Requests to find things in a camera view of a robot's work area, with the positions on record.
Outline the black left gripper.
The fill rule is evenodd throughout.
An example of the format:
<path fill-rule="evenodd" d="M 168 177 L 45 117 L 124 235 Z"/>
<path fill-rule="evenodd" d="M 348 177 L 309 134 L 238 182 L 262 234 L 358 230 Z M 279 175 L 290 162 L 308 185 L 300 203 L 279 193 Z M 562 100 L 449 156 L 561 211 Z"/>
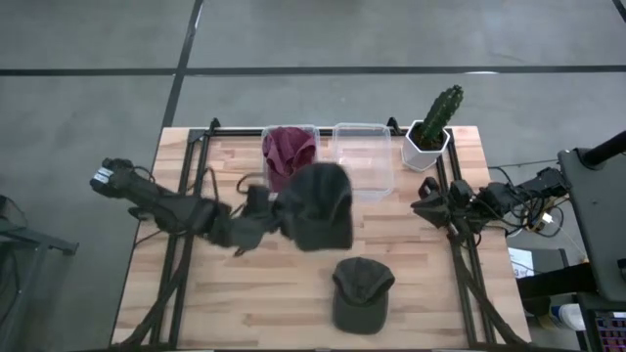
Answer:
<path fill-rule="evenodd" d="M 231 240 L 237 248 L 235 255 L 244 255 L 256 249 L 265 233 L 279 228 L 280 217 L 274 210 L 275 195 L 262 185 L 250 185 L 246 190 L 237 187 L 246 196 L 237 217 L 232 217 Z"/>

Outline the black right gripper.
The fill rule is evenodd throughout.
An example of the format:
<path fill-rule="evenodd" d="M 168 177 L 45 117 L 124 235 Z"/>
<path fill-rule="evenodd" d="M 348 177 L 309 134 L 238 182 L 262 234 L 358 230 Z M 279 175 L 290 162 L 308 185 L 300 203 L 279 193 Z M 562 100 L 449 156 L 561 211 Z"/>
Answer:
<path fill-rule="evenodd" d="M 448 191 L 443 191 L 433 177 L 426 177 L 420 186 L 420 200 L 411 207 L 415 213 L 439 229 L 452 223 L 456 214 L 467 210 L 472 198 L 472 190 L 465 180 L 450 184 Z"/>

